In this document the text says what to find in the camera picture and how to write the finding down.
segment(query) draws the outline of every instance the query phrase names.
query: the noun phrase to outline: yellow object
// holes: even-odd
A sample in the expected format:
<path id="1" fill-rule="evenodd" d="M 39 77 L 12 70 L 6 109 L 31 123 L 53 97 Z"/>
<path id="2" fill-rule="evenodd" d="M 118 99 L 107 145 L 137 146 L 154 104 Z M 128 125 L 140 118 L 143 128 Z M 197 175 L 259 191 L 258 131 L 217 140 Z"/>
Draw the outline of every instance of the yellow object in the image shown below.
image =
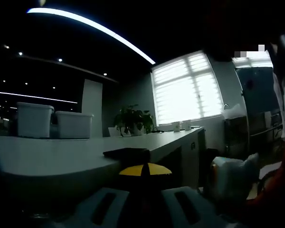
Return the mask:
<path id="1" fill-rule="evenodd" d="M 122 170 L 120 175 L 141 176 L 144 165 L 136 165 Z M 164 166 L 148 163 L 150 175 L 171 174 L 172 172 Z"/>

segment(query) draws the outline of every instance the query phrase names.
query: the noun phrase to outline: window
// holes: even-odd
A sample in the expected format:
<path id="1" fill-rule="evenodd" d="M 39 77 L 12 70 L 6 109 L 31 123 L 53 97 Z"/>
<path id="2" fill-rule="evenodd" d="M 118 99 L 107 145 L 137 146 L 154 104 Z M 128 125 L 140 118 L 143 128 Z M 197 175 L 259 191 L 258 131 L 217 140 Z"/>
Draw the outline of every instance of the window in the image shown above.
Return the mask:
<path id="1" fill-rule="evenodd" d="M 219 87 L 206 55 L 199 51 L 152 69 L 157 125 L 220 114 Z"/>
<path id="2" fill-rule="evenodd" d="M 248 51 L 246 57 L 232 60 L 236 68 L 273 67 L 268 51 Z"/>

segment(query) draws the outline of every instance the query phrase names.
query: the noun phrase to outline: ceiling light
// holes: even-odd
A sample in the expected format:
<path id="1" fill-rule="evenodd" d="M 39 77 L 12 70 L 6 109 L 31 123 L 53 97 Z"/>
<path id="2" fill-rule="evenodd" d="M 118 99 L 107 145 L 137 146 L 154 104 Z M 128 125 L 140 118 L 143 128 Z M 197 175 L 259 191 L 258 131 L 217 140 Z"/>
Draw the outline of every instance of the ceiling light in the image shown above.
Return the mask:
<path id="1" fill-rule="evenodd" d="M 39 99 L 45 99 L 45 100 L 51 100 L 51 101 L 61 101 L 61 102 L 68 102 L 68 103 L 77 104 L 77 102 L 74 102 L 74 101 L 64 101 L 64 100 L 58 100 L 58 99 L 52 99 L 52 98 L 46 98 L 46 97 L 39 97 L 39 96 L 29 96 L 29 95 L 12 94 L 12 93 L 5 93 L 5 92 L 0 92 L 0 94 L 14 95 L 14 96 L 25 96 L 25 97 L 31 97 L 31 98 L 39 98 Z"/>
<path id="2" fill-rule="evenodd" d="M 146 59 L 151 64 L 155 64 L 155 62 L 149 56 L 147 56 L 145 53 L 143 53 L 136 46 L 131 44 L 128 40 L 122 38 L 121 36 L 119 36 L 118 34 L 116 34 L 113 31 L 111 31 L 110 29 L 106 28 L 105 26 L 102 26 L 102 25 L 100 25 L 100 24 L 98 24 L 92 20 L 89 20 L 89 19 L 84 18 L 82 16 L 79 16 L 77 14 L 66 12 L 66 11 L 59 10 L 59 9 L 50 9 L 50 8 L 32 8 L 32 9 L 28 10 L 27 13 L 49 13 L 49 14 L 55 14 L 55 15 L 59 15 L 62 17 L 71 18 L 73 20 L 80 21 L 84 24 L 87 24 L 87 25 L 89 25 L 95 29 L 98 29 L 98 30 L 110 35 L 111 37 L 117 39 L 118 41 L 122 42 L 123 44 L 125 44 L 126 46 L 131 48 L 137 54 L 141 55 L 144 59 Z"/>

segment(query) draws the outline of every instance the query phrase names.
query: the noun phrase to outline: plastic container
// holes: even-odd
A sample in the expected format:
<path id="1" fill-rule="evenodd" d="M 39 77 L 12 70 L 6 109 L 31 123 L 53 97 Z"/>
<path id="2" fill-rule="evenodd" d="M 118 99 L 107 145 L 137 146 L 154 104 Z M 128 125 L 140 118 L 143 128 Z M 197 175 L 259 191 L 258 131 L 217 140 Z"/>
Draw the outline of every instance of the plastic container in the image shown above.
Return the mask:
<path id="1" fill-rule="evenodd" d="M 60 139 L 86 139 L 91 137 L 92 114 L 57 111 Z"/>
<path id="2" fill-rule="evenodd" d="M 18 102 L 18 136 L 49 138 L 54 107 Z"/>

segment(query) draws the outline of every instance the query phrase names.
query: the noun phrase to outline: black slot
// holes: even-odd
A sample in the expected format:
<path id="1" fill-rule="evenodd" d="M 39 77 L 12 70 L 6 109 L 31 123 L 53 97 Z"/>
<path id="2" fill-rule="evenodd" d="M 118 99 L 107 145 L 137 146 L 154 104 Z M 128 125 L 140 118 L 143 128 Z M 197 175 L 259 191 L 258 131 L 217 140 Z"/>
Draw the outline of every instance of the black slot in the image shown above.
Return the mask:
<path id="1" fill-rule="evenodd" d="M 109 207 L 113 203 L 116 195 L 114 193 L 107 193 L 103 200 L 98 204 L 96 210 L 91 216 L 91 221 L 96 225 L 102 225 L 105 215 L 109 210 Z"/>
<path id="2" fill-rule="evenodd" d="M 193 225 L 194 223 L 197 223 L 200 220 L 200 217 L 195 210 L 193 204 L 190 202 L 188 196 L 182 192 L 176 192 L 175 197 L 180 203 L 180 206 L 187 218 L 187 221 L 189 222 L 190 225 Z"/>

